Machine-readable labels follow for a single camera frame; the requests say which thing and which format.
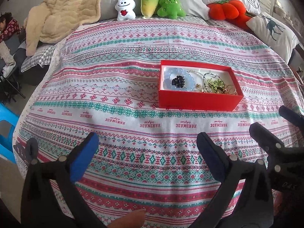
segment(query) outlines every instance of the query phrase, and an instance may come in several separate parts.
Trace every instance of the red heart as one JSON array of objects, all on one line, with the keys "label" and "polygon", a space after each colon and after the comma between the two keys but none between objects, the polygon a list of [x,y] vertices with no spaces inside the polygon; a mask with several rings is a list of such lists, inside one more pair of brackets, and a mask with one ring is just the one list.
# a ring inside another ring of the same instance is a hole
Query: red heart
[{"label": "red heart", "polygon": [[128,12],[127,12],[127,10],[121,10],[120,13],[122,16],[125,16]]}]

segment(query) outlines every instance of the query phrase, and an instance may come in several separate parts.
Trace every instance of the hand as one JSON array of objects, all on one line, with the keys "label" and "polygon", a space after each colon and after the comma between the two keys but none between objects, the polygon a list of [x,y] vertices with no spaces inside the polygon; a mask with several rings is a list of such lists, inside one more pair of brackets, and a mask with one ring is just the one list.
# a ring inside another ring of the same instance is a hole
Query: hand
[{"label": "hand", "polygon": [[136,210],[114,220],[108,228],[141,228],[146,218],[146,210]]}]

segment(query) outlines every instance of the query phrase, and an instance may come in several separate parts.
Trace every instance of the beige fleece blanket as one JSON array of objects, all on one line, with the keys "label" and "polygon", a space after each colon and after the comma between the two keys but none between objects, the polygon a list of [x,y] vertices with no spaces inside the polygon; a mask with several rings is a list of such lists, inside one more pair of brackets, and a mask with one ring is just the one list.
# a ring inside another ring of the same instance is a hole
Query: beige fleece blanket
[{"label": "beige fleece blanket", "polygon": [[38,41],[57,43],[78,26],[98,21],[100,0],[44,0],[24,21],[26,55],[36,52]]}]

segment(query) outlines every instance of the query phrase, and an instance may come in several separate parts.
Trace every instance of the red floral shirt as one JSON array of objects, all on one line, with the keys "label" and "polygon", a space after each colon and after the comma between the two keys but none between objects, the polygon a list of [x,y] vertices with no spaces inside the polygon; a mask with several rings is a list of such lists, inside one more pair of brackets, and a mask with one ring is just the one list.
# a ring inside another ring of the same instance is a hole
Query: red floral shirt
[{"label": "red floral shirt", "polygon": [[14,33],[19,34],[20,29],[19,29],[19,24],[16,20],[12,19],[10,23],[7,25],[6,29],[4,30],[3,33],[0,35],[0,43],[2,41],[5,41],[9,39]]}]

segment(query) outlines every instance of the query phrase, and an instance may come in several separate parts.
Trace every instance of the deer print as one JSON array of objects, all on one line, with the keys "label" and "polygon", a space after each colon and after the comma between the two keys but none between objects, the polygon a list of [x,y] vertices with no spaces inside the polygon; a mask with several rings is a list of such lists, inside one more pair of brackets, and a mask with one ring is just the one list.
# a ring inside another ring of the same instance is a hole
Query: deer print
[{"label": "deer print", "polygon": [[275,21],[273,21],[271,18],[268,18],[268,17],[266,17],[266,16],[264,16],[264,15],[262,15],[262,18],[263,18],[263,19],[269,19],[269,22],[268,22],[268,24],[267,24],[267,29],[270,31],[270,35],[271,35],[272,39],[273,39],[274,41],[276,41],[276,39],[274,39],[274,37],[273,37],[273,35],[272,35],[272,32],[274,32],[274,33],[276,33],[276,34],[279,34],[279,35],[281,35],[281,33],[276,32],[276,31],[275,31],[275,27],[277,27],[281,32],[283,32],[283,31],[280,29],[280,27],[283,28],[283,29],[285,29],[285,28],[282,27],[282,26],[280,26],[280,25],[278,25],[278,24],[277,24]]}]

